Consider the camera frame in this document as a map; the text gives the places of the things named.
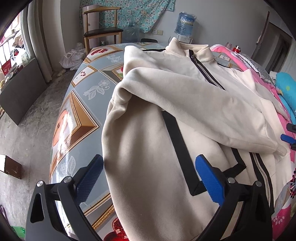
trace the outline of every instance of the chair leg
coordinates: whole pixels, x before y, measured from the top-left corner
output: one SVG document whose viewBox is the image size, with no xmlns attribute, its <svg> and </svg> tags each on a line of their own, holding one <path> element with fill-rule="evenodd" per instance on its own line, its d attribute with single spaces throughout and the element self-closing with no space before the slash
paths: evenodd
<svg viewBox="0 0 296 241">
<path fill-rule="evenodd" d="M 121 42 L 122 42 L 122 32 L 119 32 L 119 43 L 121 44 Z"/>
<path fill-rule="evenodd" d="M 90 49 L 89 49 L 89 39 L 87 37 L 84 38 L 84 43 L 85 43 L 86 55 L 88 55 L 90 52 Z"/>
</svg>

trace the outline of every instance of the floral curtain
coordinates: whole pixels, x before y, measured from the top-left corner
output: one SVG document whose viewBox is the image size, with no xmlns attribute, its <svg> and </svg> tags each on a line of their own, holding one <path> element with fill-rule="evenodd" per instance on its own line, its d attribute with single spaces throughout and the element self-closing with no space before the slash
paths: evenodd
<svg viewBox="0 0 296 241">
<path fill-rule="evenodd" d="M 135 23 L 140 31 L 147 33 L 159 17 L 167 11 L 174 11 L 175 0 L 80 0 L 80 26 L 82 27 L 82 7 L 99 4 L 104 7 L 121 7 L 118 11 L 119 28 L 129 22 Z M 101 27 L 114 26 L 114 11 L 102 12 L 99 18 Z"/>
</svg>

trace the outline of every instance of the water bottle label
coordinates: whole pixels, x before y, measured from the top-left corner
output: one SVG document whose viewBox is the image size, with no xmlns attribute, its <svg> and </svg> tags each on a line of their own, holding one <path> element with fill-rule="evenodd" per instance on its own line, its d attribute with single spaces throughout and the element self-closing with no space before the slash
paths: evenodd
<svg viewBox="0 0 296 241">
<path fill-rule="evenodd" d="M 188 24 L 188 25 L 190 25 L 190 26 L 193 26 L 194 19 L 192 19 L 192 18 L 188 18 L 188 17 L 185 17 L 185 16 L 181 16 L 180 22 L 181 22 L 182 24 Z"/>
</svg>

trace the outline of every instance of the gray floor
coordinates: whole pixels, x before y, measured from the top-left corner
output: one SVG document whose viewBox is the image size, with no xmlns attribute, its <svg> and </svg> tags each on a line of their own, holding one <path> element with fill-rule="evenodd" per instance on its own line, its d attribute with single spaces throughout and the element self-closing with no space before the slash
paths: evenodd
<svg viewBox="0 0 296 241">
<path fill-rule="evenodd" d="M 54 78 L 17 126 L 4 114 L 0 119 L 0 154 L 22 164 L 23 178 L 0 172 L 0 204 L 10 225 L 25 227 L 36 182 L 48 183 L 53 132 L 64 95 L 75 74 Z"/>
</svg>

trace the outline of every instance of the metal screw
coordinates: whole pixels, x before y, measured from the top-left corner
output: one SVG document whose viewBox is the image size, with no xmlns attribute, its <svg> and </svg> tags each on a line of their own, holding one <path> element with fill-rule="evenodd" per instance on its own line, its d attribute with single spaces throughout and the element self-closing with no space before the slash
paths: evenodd
<svg viewBox="0 0 296 241">
<path fill-rule="evenodd" d="M 235 179 L 233 177 L 229 177 L 227 181 L 232 184 L 235 183 Z"/>
<path fill-rule="evenodd" d="M 37 182 L 37 187 L 41 187 L 43 185 L 43 181 Z"/>
<path fill-rule="evenodd" d="M 69 183 L 69 182 L 71 182 L 71 180 L 72 180 L 72 177 L 70 177 L 70 176 L 67 176 L 64 178 L 65 183 Z"/>
<path fill-rule="evenodd" d="M 256 184 L 257 187 L 262 187 L 262 183 L 259 182 L 259 181 L 256 181 L 255 184 Z"/>
</svg>

